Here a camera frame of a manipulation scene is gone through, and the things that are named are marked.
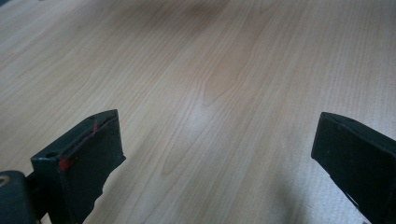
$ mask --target black plastic bracket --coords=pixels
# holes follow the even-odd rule
[[[312,149],[373,224],[396,223],[396,142],[354,119],[322,113]]]
[[[34,171],[0,173],[0,223],[82,223],[122,153],[117,110],[84,119],[35,154]]]

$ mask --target screw hole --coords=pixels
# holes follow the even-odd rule
[[[6,185],[9,181],[9,176],[8,175],[1,175],[0,176],[0,188]]]
[[[58,155],[58,153],[57,152],[50,152],[50,153],[47,153],[47,155],[46,155],[46,158],[52,158],[52,157],[56,157]]]

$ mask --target light wood surface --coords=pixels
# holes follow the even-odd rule
[[[393,0],[11,0],[0,169],[117,108],[86,223],[359,223],[310,158],[320,112],[396,138]]]

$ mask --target red mark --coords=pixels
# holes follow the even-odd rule
[[[93,134],[95,134],[98,131],[98,121],[96,120],[95,123],[93,124]]]
[[[62,158],[61,161],[59,161],[59,169],[66,171],[70,166],[73,165],[73,162],[74,161],[70,161],[67,158]]]

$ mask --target wood grain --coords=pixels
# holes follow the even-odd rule
[[[362,223],[310,150],[322,111],[396,138],[395,22],[392,0],[11,0],[0,169],[117,108],[127,161],[86,223]]]

